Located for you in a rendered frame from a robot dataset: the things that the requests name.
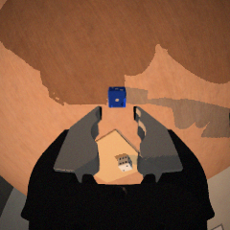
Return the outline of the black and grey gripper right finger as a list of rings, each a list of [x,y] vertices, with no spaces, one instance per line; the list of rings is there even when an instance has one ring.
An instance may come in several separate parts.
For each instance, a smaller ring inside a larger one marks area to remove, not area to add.
[[[171,183],[192,193],[201,203],[206,218],[215,216],[205,172],[194,153],[171,130],[154,119],[140,106],[133,107],[141,139],[137,171],[145,177],[154,174],[156,182]]]

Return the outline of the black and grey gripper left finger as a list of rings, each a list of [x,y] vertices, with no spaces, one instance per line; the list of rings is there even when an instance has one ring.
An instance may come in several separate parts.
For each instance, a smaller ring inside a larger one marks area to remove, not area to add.
[[[30,220],[36,203],[55,187],[81,183],[84,174],[93,176],[100,170],[98,122],[102,107],[96,106],[75,124],[65,129],[41,154],[34,165],[28,184],[27,199],[21,217]]]

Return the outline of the white die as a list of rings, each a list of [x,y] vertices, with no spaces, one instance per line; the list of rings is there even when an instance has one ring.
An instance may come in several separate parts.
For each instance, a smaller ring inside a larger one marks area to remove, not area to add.
[[[128,155],[118,158],[118,167],[122,172],[132,170],[132,161]]]

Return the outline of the blue die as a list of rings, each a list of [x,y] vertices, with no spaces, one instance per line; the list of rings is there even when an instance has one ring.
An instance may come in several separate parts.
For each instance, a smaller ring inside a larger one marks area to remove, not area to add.
[[[126,107],[127,92],[124,86],[108,88],[108,107]]]

